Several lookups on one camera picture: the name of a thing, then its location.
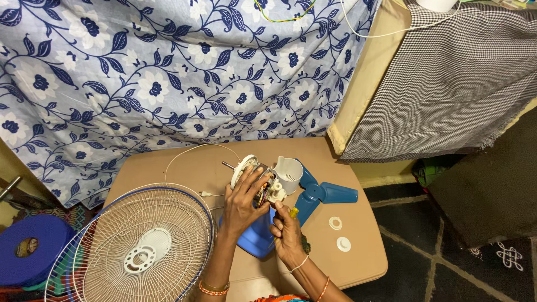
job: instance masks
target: beige table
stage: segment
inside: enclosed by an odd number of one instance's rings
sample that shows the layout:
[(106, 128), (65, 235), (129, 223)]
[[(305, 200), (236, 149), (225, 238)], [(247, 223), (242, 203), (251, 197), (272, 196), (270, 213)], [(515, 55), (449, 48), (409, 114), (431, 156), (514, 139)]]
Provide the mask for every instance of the beige table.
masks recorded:
[[(339, 287), (346, 288), (383, 276), (388, 261), (373, 211), (360, 183), (348, 165), (337, 163), (325, 138), (273, 139), (233, 142), (224, 146), (240, 158), (254, 154), (260, 162), (274, 166), (278, 156), (298, 158), (319, 183), (330, 182), (358, 190), (358, 202), (320, 204), (302, 227), (311, 243), (311, 259)], [(173, 157), (186, 148), (168, 149), (131, 156), (116, 177), (105, 206), (129, 190), (146, 184), (164, 182), (164, 171)], [(224, 193), (232, 171), (220, 162), (237, 163), (235, 155), (218, 146), (201, 147), (178, 157), (168, 171), (167, 180), (195, 191)], [(292, 207), (301, 188), (288, 196), (284, 204)], [(209, 207), (221, 206), (224, 196), (205, 197)], [(220, 218), (221, 209), (213, 216)], [(340, 217), (343, 228), (333, 230), (328, 220)], [(347, 237), (352, 244), (344, 253), (336, 240)], [(237, 247), (230, 275), (228, 301), (252, 301), (269, 294), (303, 293), (304, 290), (274, 252), (260, 260)]]

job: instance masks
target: floral bedsheet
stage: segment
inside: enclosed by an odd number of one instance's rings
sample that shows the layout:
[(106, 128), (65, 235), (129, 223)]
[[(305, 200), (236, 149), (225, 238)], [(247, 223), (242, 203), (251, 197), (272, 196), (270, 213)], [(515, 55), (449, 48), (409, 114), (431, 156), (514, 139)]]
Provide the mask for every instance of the floral bedsheet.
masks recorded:
[[(258, 3), (271, 19), (311, 4)], [(345, 7), (367, 34), (378, 0)], [(0, 136), (88, 208), (133, 154), (323, 136), (365, 42), (341, 9), (271, 23), (253, 0), (0, 0)]]

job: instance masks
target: checkered cloth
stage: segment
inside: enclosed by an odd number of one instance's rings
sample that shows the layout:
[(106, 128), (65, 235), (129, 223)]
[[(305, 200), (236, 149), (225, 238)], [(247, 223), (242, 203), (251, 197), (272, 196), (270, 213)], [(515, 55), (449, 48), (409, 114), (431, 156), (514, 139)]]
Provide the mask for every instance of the checkered cloth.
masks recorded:
[[(412, 26), (454, 13), (405, 0)], [(389, 162), (492, 146), (537, 96), (537, 11), (463, 3), (409, 31), (341, 160)]]

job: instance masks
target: yellow-green wire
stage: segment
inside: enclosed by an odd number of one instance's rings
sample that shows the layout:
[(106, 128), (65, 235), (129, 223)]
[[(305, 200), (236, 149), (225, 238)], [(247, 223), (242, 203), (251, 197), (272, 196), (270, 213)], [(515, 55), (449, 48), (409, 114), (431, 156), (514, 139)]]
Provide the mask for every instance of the yellow-green wire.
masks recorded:
[(300, 15), (300, 16), (298, 16), (298, 17), (296, 17), (296, 18), (286, 19), (286, 20), (272, 20), (272, 19), (269, 19), (267, 16), (265, 16), (265, 13), (263, 12), (263, 8), (262, 8), (261, 5), (259, 4), (259, 2), (257, 2), (257, 0), (253, 0), (253, 1), (257, 4), (257, 6), (259, 7), (259, 11), (261, 12), (261, 14), (263, 15), (263, 17), (264, 17), (265, 19), (269, 20), (269, 21), (272, 22), (272, 23), (280, 23), (280, 22), (289, 22), (289, 21), (298, 20), (298, 19), (304, 17), (304, 16), (308, 13), (308, 11), (313, 7), (313, 4), (315, 3), (316, 0), (313, 0), (313, 2), (311, 3), (311, 5), (308, 7), (308, 9), (306, 9), (306, 11), (305, 11), (302, 15)]

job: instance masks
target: white thread bracelet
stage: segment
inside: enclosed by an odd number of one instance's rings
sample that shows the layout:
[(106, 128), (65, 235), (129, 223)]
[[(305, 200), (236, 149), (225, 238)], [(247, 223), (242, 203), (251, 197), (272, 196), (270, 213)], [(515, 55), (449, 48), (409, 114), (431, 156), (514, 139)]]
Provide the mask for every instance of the white thread bracelet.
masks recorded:
[(292, 270), (289, 272), (289, 275), (291, 275), (291, 274), (292, 274), (296, 269), (298, 269), (299, 267), (303, 266), (304, 263), (306, 263), (306, 260), (307, 260), (308, 258), (309, 258), (309, 255), (306, 256), (306, 259), (304, 259), (304, 261), (302, 261), (302, 263), (301, 263), (299, 266), (297, 266), (296, 268), (292, 269)]

